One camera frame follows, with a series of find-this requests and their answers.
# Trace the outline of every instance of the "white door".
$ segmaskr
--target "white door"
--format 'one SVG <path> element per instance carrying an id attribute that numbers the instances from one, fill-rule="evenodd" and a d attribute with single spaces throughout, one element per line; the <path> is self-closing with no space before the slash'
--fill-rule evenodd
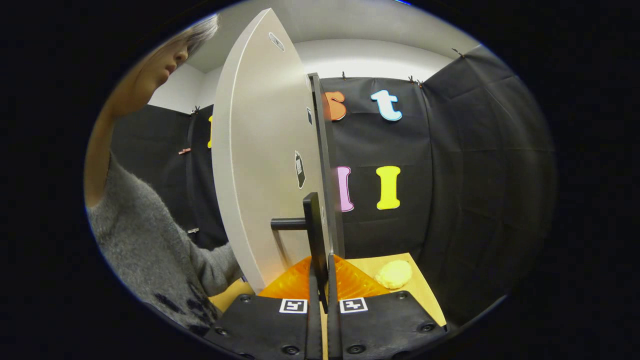
<path id="1" fill-rule="evenodd" d="M 272 9 L 260 12 L 231 49 L 211 129 L 222 220 L 245 277 L 259 293 L 311 255 L 306 231 L 274 233 L 271 219 L 303 218 L 302 200 L 311 192 L 325 204 L 310 81 Z M 326 221 L 323 231 L 329 254 Z"/>

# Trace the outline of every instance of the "binder clip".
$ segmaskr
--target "binder clip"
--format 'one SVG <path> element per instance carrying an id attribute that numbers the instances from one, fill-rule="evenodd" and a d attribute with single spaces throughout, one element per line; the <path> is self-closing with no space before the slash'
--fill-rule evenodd
<path id="1" fill-rule="evenodd" d="M 451 50 L 453 50 L 453 51 L 455 51 L 456 53 L 458 53 L 458 55 L 462 56 L 462 58 L 463 58 L 463 59 L 465 58 L 465 56 L 464 56 L 464 55 L 462 55 L 458 50 L 455 50 L 454 48 L 451 48 Z"/>

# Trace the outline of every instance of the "yellow sponge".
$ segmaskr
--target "yellow sponge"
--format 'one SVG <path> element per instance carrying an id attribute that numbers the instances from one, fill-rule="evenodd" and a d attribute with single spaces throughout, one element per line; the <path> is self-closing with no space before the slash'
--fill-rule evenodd
<path id="1" fill-rule="evenodd" d="M 393 260 L 376 274 L 376 281 L 387 289 L 402 288 L 411 279 L 411 265 L 405 260 Z"/>

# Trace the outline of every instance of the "white wall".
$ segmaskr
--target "white wall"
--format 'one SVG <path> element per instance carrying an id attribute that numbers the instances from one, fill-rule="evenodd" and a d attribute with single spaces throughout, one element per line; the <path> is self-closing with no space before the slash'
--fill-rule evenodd
<path id="1" fill-rule="evenodd" d="M 425 81 L 453 59 L 431 51 L 377 40 L 332 39 L 299 42 L 305 72 L 320 78 L 392 78 Z M 185 64 L 161 86 L 151 105 L 191 113 L 215 103 L 222 67 L 203 74 Z"/>
<path id="2" fill-rule="evenodd" d="M 184 64 L 156 90 L 149 100 L 149 105 L 189 114 L 196 105 L 199 106 L 198 96 L 204 78 L 205 74 L 200 70 L 189 64 Z"/>

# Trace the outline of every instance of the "wooden table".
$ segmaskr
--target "wooden table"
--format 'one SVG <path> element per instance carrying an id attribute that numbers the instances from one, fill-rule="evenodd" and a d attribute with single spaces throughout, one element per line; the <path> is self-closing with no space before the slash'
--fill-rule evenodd
<path id="1" fill-rule="evenodd" d="M 440 326 L 444 326 L 447 322 L 444 318 L 444 315 L 442 314 L 440 305 L 438 304 L 436 297 L 433 295 L 433 292 L 431 291 L 427 280 L 425 280 L 424 276 L 422 276 L 422 273 L 418 269 L 418 266 L 415 264 L 413 258 L 411 257 L 411 255 L 409 255 L 409 253 L 380 256 L 377 258 L 347 259 L 347 261 L 349 261 L 352 265 L 356 266 L 372 278 L 376 276 L 378 271 L 383 266 L 385 266 L 385 264 L 393 260 L 406 260 L 407 262 L 409 262 L 413 274 L 409 282 L 406 283 L 402 288 L 390 291 L 409 291 L 417 300 L 417 302 L 422 305 L 422 307 L 429 313 L 429 315 L 431 315 L 435 322 Z M 231 286 L 229 286 L 229 288 L 225 292 L 214 297 L 210 297 L 209 300 L 211 300 L 221 311 L 224 312 L 240 294 L 254 295 L 255 293 L 249 286 L 248 282 L 238 280 Z M 323 337 L 323 359 L 328 359 L 326 334 L 327 315 L 324 313 L 322 304 L 320 305 L 320 315 Z"/>

